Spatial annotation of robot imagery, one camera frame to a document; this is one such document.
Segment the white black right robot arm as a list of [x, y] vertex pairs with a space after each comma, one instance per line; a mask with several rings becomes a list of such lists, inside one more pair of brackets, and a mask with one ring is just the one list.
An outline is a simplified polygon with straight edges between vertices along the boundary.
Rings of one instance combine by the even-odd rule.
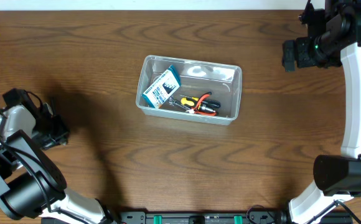
[[352, 223], [357, 216], [338, 206], [361, 197], [361, 1], [326, 1], [323, 9], [307, 2], [299, 20], [307, 36], [283, 43], [282, 64], [297, 68], [342, 67], [345, 78], [345, 131], [338, 156], [314, 161], [311, 184], [291, 199], [278, 223]]

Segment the silver offset ring wrench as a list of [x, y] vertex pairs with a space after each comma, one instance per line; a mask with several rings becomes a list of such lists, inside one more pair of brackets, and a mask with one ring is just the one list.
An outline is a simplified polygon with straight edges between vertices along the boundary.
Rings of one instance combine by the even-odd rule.
[[168, 102], [169, 102], [170, 105], [177, 106], [177, 107], [181, 108], [184, 111], [189, 111], [190, 110], [190, 108], [188, 106], [183, 105], [180, 101], [174, 99], [173, 97], [170, 97], [168, 99]]

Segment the small yellow black screwdriver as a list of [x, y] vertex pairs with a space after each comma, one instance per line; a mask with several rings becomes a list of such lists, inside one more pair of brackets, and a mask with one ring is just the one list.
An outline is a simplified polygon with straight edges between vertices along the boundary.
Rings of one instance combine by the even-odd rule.
[[[180, 94], [180, 96], [181, 96], [180, 102], [183, 105], [188, 106], [189, 108], [194, 107], [199, 101], [198, 97], [181, 95], [181, 94]], [[214, 109], [221, 107], [220, 102], [216, 101], [216, 100], [203, 100], [201, 103], [205, 106], [208, 106], [208, 107], [214, 108]]]

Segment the red black side cutters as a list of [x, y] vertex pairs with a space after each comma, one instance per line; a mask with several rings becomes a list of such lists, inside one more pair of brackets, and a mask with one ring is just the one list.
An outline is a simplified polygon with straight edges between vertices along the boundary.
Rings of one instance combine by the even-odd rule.
[[212, 93], [206, 92], [204, 93], [198, 100], [198, 102], [195, 104], [194, 107], [191, 107], [189, 110], [187, 110], [190, 114], [201, 114], [201, 115], [207, 115], [207, 116], [216, 116], [217, 112], [214, 109], [211, 109], [207, 107], [202, 102], [208, 98]]

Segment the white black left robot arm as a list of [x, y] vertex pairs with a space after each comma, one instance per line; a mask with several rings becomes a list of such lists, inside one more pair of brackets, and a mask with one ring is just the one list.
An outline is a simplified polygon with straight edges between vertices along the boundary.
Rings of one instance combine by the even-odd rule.
[[68, 129], [47, 103], [9, 103], [0, 109], [0, 209], [11, 219], [42, 223], [114, 223], [97, 199], [67, 186], [44, 150], [66, 144]]

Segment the blue white small box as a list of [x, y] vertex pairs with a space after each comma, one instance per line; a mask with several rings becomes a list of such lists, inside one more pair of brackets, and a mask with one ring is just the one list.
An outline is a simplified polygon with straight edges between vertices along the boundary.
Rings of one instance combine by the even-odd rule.
[[159, 109], [180, 87], [181, 78], [175, 66], [170, 65], [143, 92], [142, 97], [149, 107]]

